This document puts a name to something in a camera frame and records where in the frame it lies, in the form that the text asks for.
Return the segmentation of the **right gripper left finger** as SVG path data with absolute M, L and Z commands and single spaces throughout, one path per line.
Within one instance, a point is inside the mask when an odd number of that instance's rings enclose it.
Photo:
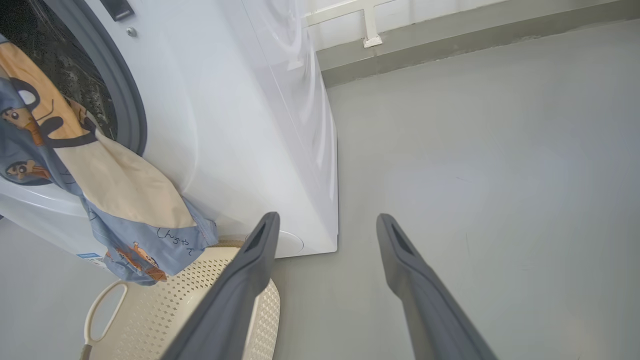
M 268 212 L 160 360 L 242 360 L 254 301 L 268 286 L 281 217 Z

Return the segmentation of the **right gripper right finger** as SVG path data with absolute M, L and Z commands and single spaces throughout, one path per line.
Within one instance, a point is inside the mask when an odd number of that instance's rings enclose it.
M 402 301 L 416 360 L 498 360 L 393 216 L 375 230 L 387 285 Z

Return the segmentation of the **blue cartoon print clothes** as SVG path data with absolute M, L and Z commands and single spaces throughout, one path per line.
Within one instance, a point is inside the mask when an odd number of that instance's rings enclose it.
M 156 167 L 106 137 L 91 112 L 2 34 L 0 177 L 78 197 L 107 249 L 106 267 L 124 281 L 166 281 L 218 243 L 214 222 Z

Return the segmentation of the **cream perforated laundry basket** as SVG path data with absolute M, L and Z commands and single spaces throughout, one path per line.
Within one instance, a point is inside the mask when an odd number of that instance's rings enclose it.
M 208 247 L 164 282 L 116 281 L 95 299 L 84 324 L 79 360 L 160 360 L 242 243 Z

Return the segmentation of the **white front-load washing machine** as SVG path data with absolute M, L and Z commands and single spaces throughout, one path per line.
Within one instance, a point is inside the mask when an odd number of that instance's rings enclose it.
M 338 137 L 300 0 L 128 0 L 121 22 L 85 1 L 142 98 L 141 157 L 215 224 L 217 244 L 277 212 L 304 243 L 297 256 L 338 250 Z M 54 184 L 0 176 L 0 216 L 105 260 L 80 199 Z

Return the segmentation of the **grey rubber door gasket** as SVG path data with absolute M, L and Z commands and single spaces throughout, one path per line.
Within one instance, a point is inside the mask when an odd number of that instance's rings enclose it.
M 116 141 L 140 157 L 147 144 L 143 100 L 121 51 L 86 0 L 44 0 L 78 39 L 96 66 L 112 98 L 117 120 Z

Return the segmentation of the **black door latch socket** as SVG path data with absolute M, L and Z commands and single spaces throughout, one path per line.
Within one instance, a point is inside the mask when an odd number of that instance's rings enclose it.
M 114 22 L 121 22 L 135 15 L 128 0 L 99 0 Z

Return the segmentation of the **round white filter cover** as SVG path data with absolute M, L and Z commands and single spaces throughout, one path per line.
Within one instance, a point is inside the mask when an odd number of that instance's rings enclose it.
M 303 250 L 304 242 L 295 234 L 280 230 L 278 234 L 278 244 L 275 250 L 275 258 L 289 258 L 298 256 Z

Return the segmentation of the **blue energy label sticker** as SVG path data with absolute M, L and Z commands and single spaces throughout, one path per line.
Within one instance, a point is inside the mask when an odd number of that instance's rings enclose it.
M 104 271 L 109 271 L 107 265 L 105 264 L 105 253 L 78 253 L 76 254 L 76 256 L 80 259 L 83 259 L 84 261 L 89 262 L 92 265 L 95 265 L 100 269 L 103 269 Z

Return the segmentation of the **perforated steel washer drum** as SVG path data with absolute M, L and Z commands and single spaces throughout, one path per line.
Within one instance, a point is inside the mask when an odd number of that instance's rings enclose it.
M 80 41 L 45 0 L 0 0 L 0 34 L 19 47 L 62 95 L 82 105 L 116 140 L 112 96 Z

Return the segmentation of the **white pipe with bracket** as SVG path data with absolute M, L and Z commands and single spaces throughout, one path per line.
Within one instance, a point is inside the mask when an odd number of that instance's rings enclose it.
M 306 25 L 312 26 L 361 12 L 365 26 L 363 47 L 369 49 L 383 43 L 381 36 L 378 34 L 375 7 L 394 1 L 395 0 L 344 0 L 343 2 L 313 10 L 307 13 L 304 18 Z

